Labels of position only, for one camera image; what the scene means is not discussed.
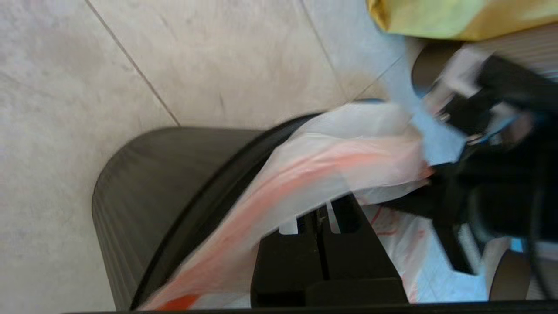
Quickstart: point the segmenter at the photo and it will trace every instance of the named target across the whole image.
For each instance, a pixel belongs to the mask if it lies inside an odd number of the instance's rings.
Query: tile grout line
[[[378,75],[378,77],[377,77],[375,80],[373,80],[370,84],[368,84],[366,87],[364,87],[364,89],[363,89],[360,93],[358,93],[352,100],[358,99],[360,95],[364,94],[364,92],[366,92],[366,90],[367,90],[368,88],[370,88],[370,86],[372,86],[374,83],[378,82],[378,81],[382,78],[382,76],[383,76],[386,72],[388,72],[388,70],[390,70],[397,62],[399,62],[399,60],[401,60],[401,58],[403,58],[404,55],[405,55],[405,53],[403,53],[402,55],[400,55],[399,58],[397,58],[392,64],[390,64],[390,65],[387,67],[387,69],[385,69],[383,72],[381,72],[380,75]]]
[[[165,103],[165,101],[163,101],[163,99],[161,98],[161,96],[159,95],[159,93],[157,92],[157,90],[155,90],[155,87],[153,86],[153,84],[151,84],[151,82],[147,79],[147,77],[145,76],[145,74],[142,72],[142,70],[140,70],[140,68],[138,67],[138,65],[136,64],[136,62],[132,59],[132,56],[130,56],[130,54],[126,51],[126,49],[124,48],[124,46],[122,45],[122,43],[118,40],[118,38],[116,37],[116,35],[114,34],[114,32],[110,29],[110,27],[107,25],[107,23],[104,21],[104,19],[101,17],[101,15],[99,14],[99,12],[95,9],[95,7],[93,7],[93,5],[91,4],[90,0],[85,0],[85,3],[87,4],[87,6],[89,7],[89,9],[91,9],[91,11],[93,12],[93,14],[97,17],[97,19],[99,20],[99,22],[103,25],[103,27],[105,28],[105,30],[109,33],[109,35],[111,36],[111,38],[114,40],[114,42],[116,42],[116,45],[120,48],[120,50],[122,51],[122,53],[126,56],[126,58],[128,59],[128,61],[132,64],[132,66],[134,67],[134,69],[137,71],[137,73],[140,75],[140,77],[143,79],[143,81],[147,84],[147,86],[149,87],[149,89],[151,90],[151,92],[155,95],[155,97],[157,98],[157,100],[159,101],[159,103],[161,104],[161,106],[165,109],[165,111],[169,114],[169,116],[171,117],[171,119],[174,121],[174,123],[176,123],[176,125],[180,126],[180,122],[178,121],[178,119],[175,117],[175,115],[171,112],[171,110],[169,109],[169,107],[167,106],[167,104]]]
[[[347,93],[346,93],[345,89],[343,88],[343,86],[341,85],[341,80],[339,79],[337,71],[335,71],[335,68],[333,67],[333,63],[331,62],[331,59],[329,58],[328,52],[325,50],[325,46],[324,46],[324,43],[321,41],[320,34],[318,34],[318,30],[314,26],[314,22],[312,22],[312,18],[310,17],[310,14],[308,13],[308,9],[306,9],[306,5],[304,5],[304,1],[299,0],[299,2],[300,2],[300,5],[302,7],[302,10],[304,11],[304,15],[306,16],[306,19],[308,20],[308,23],[310,24],[310,28],[312,28],[312,32],[314,32],[314,35],[316,36],[316,39],[318,40],[318,43],[320,44],[321,51],[324,52],[325,59],[328,61],[331,72],[333,73],[333,78],[335,79],[335,82],[337,83],[337,87],[339,87],[339,89],[343,93],[343,96],[344,96],[345,101],[346,101],[347,98],[348,98]]]

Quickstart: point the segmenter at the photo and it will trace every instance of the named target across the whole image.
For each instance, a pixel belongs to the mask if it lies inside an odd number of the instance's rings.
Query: tile floor
[[[364,0],[3,0],[0,30],[1,313],[114,308],[90,198],[144,131],[265,128],[362,96],[419,111],[420,45]]]

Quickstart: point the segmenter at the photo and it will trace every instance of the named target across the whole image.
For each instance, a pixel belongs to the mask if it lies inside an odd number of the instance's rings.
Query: black cable
[[[540,158],[538,159],[538,163],[536,165],[537,169],[535,172],[535,191],[533,194],[533,204],[531,206],[531,215],[529,219],[527,255],[529,257],[529,263],[531,264],[531,270],[535,275],[535,279],[541,289],[542,294],[545,296],[545,299],[553,299],[549,284],[542,276],[541,264],[538,259],[536,246],[536,241],[540,237],[541,230],[541,215],[546,189],[546,165],[547,157],[544,156],[544,154],[541,154]]]

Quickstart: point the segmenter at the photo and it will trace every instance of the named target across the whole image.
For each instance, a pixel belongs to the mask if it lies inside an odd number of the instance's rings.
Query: yellow object
[[[476,41],[558,22],[558,0],[367,0],[367,5],[384,31],[435,39]]]

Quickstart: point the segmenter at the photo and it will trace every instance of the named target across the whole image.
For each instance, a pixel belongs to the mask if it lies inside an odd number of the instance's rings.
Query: trash can
[[[92,201],[116,309],[133,310],[161,287],[218,226],[273,149],[314,116],[265,132],[171,127],[118,150]]]

